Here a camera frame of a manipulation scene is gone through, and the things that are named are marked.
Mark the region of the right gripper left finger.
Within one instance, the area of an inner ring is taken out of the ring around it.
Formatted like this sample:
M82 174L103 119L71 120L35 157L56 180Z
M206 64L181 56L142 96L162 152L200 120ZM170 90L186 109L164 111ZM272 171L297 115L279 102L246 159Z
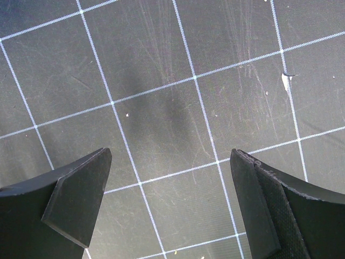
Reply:
M112 154L101 148L1 188L1 258L82 258L90 246Z

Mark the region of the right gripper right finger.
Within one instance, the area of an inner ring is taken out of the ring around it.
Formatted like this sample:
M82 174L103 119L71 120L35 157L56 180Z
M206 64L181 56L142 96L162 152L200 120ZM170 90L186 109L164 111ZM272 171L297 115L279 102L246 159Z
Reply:
M230 165L252 258L344 258L344 194L239 149Z

